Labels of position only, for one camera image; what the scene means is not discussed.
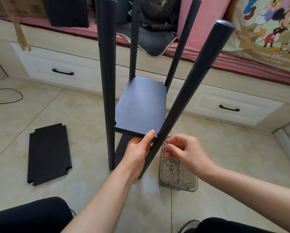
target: shelf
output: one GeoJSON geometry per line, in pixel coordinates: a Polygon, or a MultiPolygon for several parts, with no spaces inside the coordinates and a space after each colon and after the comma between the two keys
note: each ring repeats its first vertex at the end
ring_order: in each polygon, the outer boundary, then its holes
{"type": "Polygon", "coordinates": [[[116,106],[114,131],[143,138],[154,129],[157,138],[165,120],[166,93],[162,82],[138,76],[129,80],[116,106]]]}

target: power cord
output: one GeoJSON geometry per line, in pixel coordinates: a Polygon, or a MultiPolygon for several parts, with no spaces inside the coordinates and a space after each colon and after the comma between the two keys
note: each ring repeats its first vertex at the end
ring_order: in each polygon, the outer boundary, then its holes
{"type": "MultiPolygon", "coordinates": [[[[19,100],[17,100],[17,101],[20,101],[20,100],[22,100],[22,98],[23,98],[23,95],[22,95],[22,93],[21,93],[21,92],[19,92],[19,91],[15,90],[15,89],[11,89],[11,88],[1,88],[0,90],[5,90],[5,89],[8,89],[8,90],[14,90],[14,91],[16,91],[16,92],[20,93],[20,95],[21,95],[21,98],[20,98],[19,100]]],[[[17,102],[17,101],[11,101],[11,102],[7,102],[7,103],[0,103],[0,105],[2,105],[2,104],[10,104],[10,103],[14,103],[14,102],[17,102]]]]}

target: floor tile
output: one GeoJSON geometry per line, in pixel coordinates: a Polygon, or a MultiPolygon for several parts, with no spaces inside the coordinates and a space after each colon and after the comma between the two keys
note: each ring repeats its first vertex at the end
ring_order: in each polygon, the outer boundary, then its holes
{"type": "MultiPolygon", "coordinates": [[[[290,188],[290,162],[271,133],[182,115],[172,135],[196,137],[218,165],[290,188]]],[[[196,192],[172,191],[173,232],[189,220],[220,217],[274,232],[284,232],[253,210],[199,180],[196,192]]]]}
{"type": "MultiPolygon", "coordinates": [[[[62,91],[62,88],[16,78],[1,80],[1,88],[15,89],[23,94],[23,99],[0,105],[0,153],[62,91]]],[[[15,91],[0,90],[0,103],[20,98],[21,95],[15,91]]]]}
{"type": "MultiPolygon", "coordinates": [[[[171,232],[171,191],[158,185],[158,162],[133,184],[116,232],[171,232]]],[[[59,196],[79,213],[109,174],[103,98],[64,89],[0,155],[0,210],[59,196]],[[73,168],[34,187],[26,182],[29,134],[57,123],[67,127],[73,168]]]]}

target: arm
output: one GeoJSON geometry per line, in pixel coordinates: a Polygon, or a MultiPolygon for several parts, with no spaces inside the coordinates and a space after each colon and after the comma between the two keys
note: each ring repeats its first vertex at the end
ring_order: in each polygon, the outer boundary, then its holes
{"type": "Polygon", "coordinates": [[[143,139],[129,141],[120,164],[63,233],[115,231],[132,183],[141,174],[154,135],[155,131],[151,130],[143,139]]]}
{"type": "Polygon", "coordinates": [[[217,166],[194,137],[178,134],[166,143],[166,157],[177,156],[201,180],[290,232],[290,189],[217,166]]]}

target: black drawer handle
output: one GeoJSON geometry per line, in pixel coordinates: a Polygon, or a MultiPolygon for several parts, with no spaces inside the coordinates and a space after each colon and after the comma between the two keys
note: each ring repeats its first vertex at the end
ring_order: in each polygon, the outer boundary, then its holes
{"type": "Polygon", "coordinates": [[[226,108],[226,107],[224,107],[224,106],[222,106],[222,105],[219,105],[219,107],[220,108],[222,108],[222,109],[225,109],[225,110],[232,110],[232,111],[236,111],[236,112],[239,112],[240,111],[240,109],[229,109],[229,108],[226,108]]]}
{"type": "Polygon", "coordinates": [[[52,69],[52,71],[55,72],[55,73],[59,73],[59,74],[74,75],[73,72],[70,72],[70,73],[64,73],[64,72],[60,72],[60,71],[58,71],[58,70],[56,70],[56,69],[52,69]]]}

